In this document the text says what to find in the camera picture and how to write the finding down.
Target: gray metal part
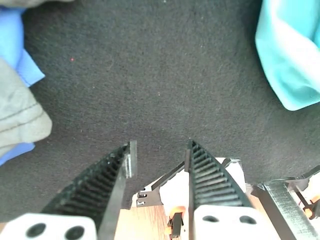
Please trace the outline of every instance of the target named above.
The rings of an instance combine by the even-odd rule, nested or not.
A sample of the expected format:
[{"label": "gray metal part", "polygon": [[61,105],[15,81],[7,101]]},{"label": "gray metal part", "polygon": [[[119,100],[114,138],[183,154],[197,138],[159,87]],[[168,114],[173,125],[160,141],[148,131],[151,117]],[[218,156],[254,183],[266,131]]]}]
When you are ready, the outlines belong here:
[{"label": "gray metal part", "polygon": [[152,191],[140,191],[138,192],[138,198],[136,200],[136,206],[151,207],[163,205],[160,198],[160,187],[158,186]]},{"label": "gray metal part", "polygon": [[284,182],[264,183],[254,190],[282,240],[320,239]]}]

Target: white plastic piece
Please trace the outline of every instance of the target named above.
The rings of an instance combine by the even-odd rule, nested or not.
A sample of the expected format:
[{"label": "white plastic piece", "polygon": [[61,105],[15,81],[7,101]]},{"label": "white plastic piece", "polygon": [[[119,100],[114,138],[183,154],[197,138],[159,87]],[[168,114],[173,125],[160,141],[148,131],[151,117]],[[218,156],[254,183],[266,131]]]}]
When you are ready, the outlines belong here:
[{"label": "white plastic piece", "polygon": [[[28,230],[40,223],[45,224],[43,233],[28,237]],[[84,228],[83,235],[77,240],[97,240],[95,222],[89,217],[41,213],[26,213],[8,222],[0,234],[0,240],[67,240],[66,232],[76,226]]]},{"label": "white plastic piece", "polygon": [[194,211],[193,239],[275,239],[270,225],[252,207],[201,205]]}]

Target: gray cloth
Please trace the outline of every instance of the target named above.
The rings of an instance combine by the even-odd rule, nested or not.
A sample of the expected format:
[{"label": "gray cloth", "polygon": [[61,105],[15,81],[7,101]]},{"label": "gray cloth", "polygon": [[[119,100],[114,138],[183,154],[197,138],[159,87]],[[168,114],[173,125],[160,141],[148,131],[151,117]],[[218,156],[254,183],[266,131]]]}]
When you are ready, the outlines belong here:
[{"label": "gray cloth", "polygon": [[184,160],[188,138],[237,157],[247,182],[320,163],[320,105],[286,110],[254,35],[258,0],[77,0],[26,12],[31,88],[53,121],[31,153],[0,167],[0,218],[39,211],[103,154],[138,143],[133,193]]},{"label": "gray cloth", "polygon": [[[0,6],[8,8],[20,7],[20,8],[32,8],[39,6],[44,2],[51,2],[57,0],[0,0]],[[60,2],[72,2],[74,0],[58,0]]]},{"label": "gray cloth", "polygon": [[0,58],[0,157],[47,137],[52,122],[16,71]]}]

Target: cyan fabric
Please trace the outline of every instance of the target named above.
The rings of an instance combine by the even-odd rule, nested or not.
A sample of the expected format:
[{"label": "cyan fabric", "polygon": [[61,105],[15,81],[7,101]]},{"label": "cyan fabric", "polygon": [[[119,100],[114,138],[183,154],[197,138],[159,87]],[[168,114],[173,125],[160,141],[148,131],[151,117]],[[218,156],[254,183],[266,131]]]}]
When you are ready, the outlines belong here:
[{"label": "cyan fabric", "polygon": [[255,43],[264,73],[286,109],[320,101],[320,1],[264,0]]},{"label": "cyan fabric", "polygon": [[[0,57],[15,69],[23,83],[30,87],[45,75],[24,49],[24,27],[21,18],[23,12],[23,8],[0,8]],[[17,144],[0,157],[0,166],[34,147],[33,143]]]}]

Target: orange part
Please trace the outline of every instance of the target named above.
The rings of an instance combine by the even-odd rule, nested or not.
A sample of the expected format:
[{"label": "orange part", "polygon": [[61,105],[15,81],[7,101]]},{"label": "orange part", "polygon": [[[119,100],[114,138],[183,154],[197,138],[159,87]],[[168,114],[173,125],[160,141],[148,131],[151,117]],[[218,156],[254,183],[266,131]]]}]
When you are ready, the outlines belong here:
[{"label": "orange part", "polygon": [[308,219],[311,218],[311,216],[313,215],[312,211],[309,208],[304,210],[304,213],[308,217]]},{"label": "orange part", "polygon": [[172,234],[172,229],[170,226],[167,226],[165,229],[164,229],[164,234],[165,235],[171,235]]},{"label": "orange part", "polygon": [[316,195],[314,198],[311,199],[312,203],[315,203],[316,201],[318,201],[320,199],[320,195]]},{"label": "orange part", "polygon": [[185,206],[176,206],[176,207],[172,208],[170,215],[169,215],[169,218],[172,219],[176,213],[182,213],[182,217],[184,217],[185,211],[186,211]]}]

